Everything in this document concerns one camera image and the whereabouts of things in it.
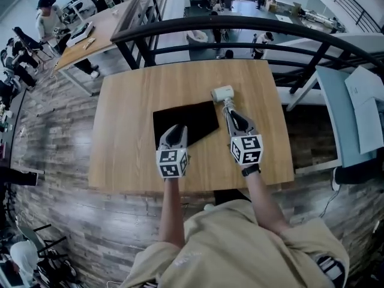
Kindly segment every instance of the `wooden floor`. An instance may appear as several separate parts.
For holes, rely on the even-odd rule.
[[[101,69],[104,75],[128,69],[119,53],[109,52],[98,58],[105,61]],[[73,71],[82,80],[89,80],[87,75]],[[26,98],[18,129],[26,127],[28,138],[17,139],[13,151],[13,163],[45,170],[46,174],[38,187],[17,187],[17,213],[23,224],[31,227],[52,224],[42,231],[44,237],[67,236],[62,250],[90,287],[105,287],[110,280],[122,282],[136,253],[156,241],[162,195],[111,196],[87,189],[98,97],[84,96],[60,74],[56,82],[49,73],[39,75],[33,93],[56,109],[44,113],[41,106]],[[99,91],[101,82],[97,79],[86,85]],[[325,107],[298,106],[286,114],[286,121],[295,167],[335,158]],[[323,211],[333,195],[330,180],[330,171],[297,176],[294,182],[275,185],[271,191],[291,223],[299,224]],[[384,215],[380,186],[379,181],[343,186],[324,216],[350,255],[352,273],[367,259],[371,232],[376,220]],[[182,202],[188,218],[213,202],[212,193],[183,197]]]

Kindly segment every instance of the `white shirt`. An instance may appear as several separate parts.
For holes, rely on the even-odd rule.
[[[256,44],[268,44],[270,42],[270,39],[266,36],[265,33],[263,33],[262,35],[260,35],[257,40],[256,40]],[[260,49],[260,48],[255,48],[255,51],[257,52],[264,52],[264,49]]]
[[[39,11],[36,19],[36,28],[39,34],[40,40],[46,36],[51,36],[55,28],[65,29],[66,26],[60,21],[62,11],[57,5],[52,6],[52,10],[49,16],[42,16]],[[48,43],[55,47],[60,41],[60,38],[51,38]]]

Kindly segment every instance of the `black mat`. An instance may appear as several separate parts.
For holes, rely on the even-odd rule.
[[[213,101],[174,107],[153,113],[155,143],[158,149],[160,137],[176,124],[188,127],[188,146],[218,129]]]

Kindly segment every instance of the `wooden tabletop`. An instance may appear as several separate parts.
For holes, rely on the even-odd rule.
[[[214,60],[184,62],[106,77],[95,116],[89,186],[110,193],[162,192],[155,161],[152,113],[211,100],[215,88],[232,85],[236,108],[262,135],[262,176],[267,184],[293,180],[293,165],[283,109],[268,62]],[[245,187],[230,154],[222,105],[220,128],[189,147],[184,192]]]
[[[75,62],[79,62],[90,55],[105,51],[113,46],[110,38],[129,4],[130,1],[127,1],[87,18],[85,22],[93,22],[95,26],[89,37],[96,38],[96,40],[86,50],[83,49],[83,46],[88,42],[89,37],[73,47],[67,47],[55,67],[55,71],[67,68]],[[115,10],[119,10],[116,16],[112,15],[112,12]]]

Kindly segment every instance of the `black wristband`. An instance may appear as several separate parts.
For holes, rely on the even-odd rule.
[[[242,170],[241,173],[244,177],[248,176],[249,174],[252,174],[254,172],[261,172],[260,167],[257,163],[252,164],[250,167],[247,167],[246,169]]]

